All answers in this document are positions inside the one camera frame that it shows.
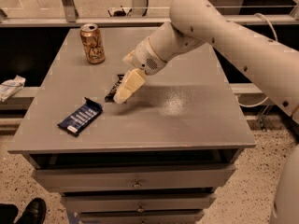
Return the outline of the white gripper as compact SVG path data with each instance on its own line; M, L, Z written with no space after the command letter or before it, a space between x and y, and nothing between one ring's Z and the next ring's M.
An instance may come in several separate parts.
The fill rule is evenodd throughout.
M113 100L117 104L124 103L134 92L141 88L146 82L146 75L155 75L167 65L167 62L164 62L156 55L148 37L142 40L122 60L126 64L135 67L135 69L128 70L125 73L120 86L116 89Z

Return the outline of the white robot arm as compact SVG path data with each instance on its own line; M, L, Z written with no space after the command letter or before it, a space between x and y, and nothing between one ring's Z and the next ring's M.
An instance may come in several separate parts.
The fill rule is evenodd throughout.
M208 43L299 122L299 51L227 21L208 0L173 0L169 17L123 58L134 69L117 88L116 103L125 102L177 55Z

